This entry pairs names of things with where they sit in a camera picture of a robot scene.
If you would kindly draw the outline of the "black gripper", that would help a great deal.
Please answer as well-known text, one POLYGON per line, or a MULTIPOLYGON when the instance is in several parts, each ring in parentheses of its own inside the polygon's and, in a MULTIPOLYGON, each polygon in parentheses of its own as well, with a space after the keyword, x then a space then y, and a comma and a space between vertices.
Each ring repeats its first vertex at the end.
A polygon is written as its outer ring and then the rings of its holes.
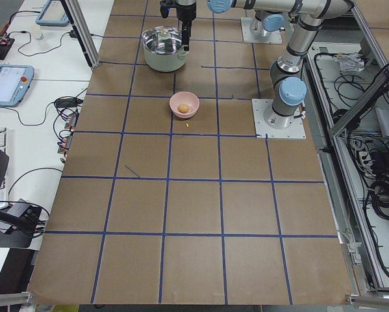
POLYGON ((181 42, 185 51, 190 50, 192 21, 196 19, 196 0, 176 0, 176 13, 181 25, 181 42))

